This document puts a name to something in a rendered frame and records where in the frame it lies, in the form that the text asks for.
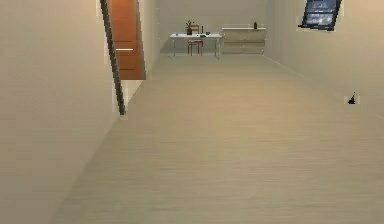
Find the brown wooden chair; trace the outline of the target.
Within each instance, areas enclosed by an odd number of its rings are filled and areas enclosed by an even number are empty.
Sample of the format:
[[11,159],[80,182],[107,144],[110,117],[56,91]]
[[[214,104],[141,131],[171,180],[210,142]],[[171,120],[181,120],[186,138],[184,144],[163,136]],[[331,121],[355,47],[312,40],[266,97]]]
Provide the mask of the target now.
[[[199,25],[192,25],[192,34],[200,34],[200,26]],[[202,54],[202,48],[204,46],[204,43],[201,39],[189,39],[188,40],[188,50],[187,52],[189,54],[192,54],[193,47],[197,47],[197,53]]]

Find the white table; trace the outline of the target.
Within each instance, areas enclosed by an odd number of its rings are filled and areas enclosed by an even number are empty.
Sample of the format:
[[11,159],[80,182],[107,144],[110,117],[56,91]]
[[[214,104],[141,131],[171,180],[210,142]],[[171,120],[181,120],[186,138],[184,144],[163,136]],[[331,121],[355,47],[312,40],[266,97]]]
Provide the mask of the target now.
[[220,43],[223,36],[216,33],[210,33],[210,34],[185,34],[185,33],[173,33],[170,35],[170,39],[172,40],[173,44],[173,56],[172,59],[176,56],[176,40],[177,39],[199,39],[199,40],[214,40],[215,41],[215,52],[214,56],[219,60],[220,59]]

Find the beige sideboard cupboard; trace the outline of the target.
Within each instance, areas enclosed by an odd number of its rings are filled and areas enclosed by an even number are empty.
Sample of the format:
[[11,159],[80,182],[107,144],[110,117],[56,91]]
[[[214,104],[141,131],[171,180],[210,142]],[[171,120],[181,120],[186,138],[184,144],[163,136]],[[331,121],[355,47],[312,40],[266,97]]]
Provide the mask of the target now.
[[265,28],[223,28],[221,50],[223,54],[263,54]]

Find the orange wooden room door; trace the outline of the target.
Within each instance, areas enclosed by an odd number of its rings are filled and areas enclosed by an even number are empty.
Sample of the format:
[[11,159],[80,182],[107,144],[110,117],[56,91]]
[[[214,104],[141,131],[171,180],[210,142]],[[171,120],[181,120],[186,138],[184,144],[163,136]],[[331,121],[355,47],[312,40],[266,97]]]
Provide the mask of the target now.
[[122,80],[144,80],[144,61],[139,37],[138,0],[107,0],[119,75]]

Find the dark framed wall picture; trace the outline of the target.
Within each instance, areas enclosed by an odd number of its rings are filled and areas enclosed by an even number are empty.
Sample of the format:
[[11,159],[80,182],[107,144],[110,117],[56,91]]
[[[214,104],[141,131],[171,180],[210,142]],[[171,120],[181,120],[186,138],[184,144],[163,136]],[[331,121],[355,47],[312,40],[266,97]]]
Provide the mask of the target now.
[[300,28],[333,31],[342,0],[306,0]]

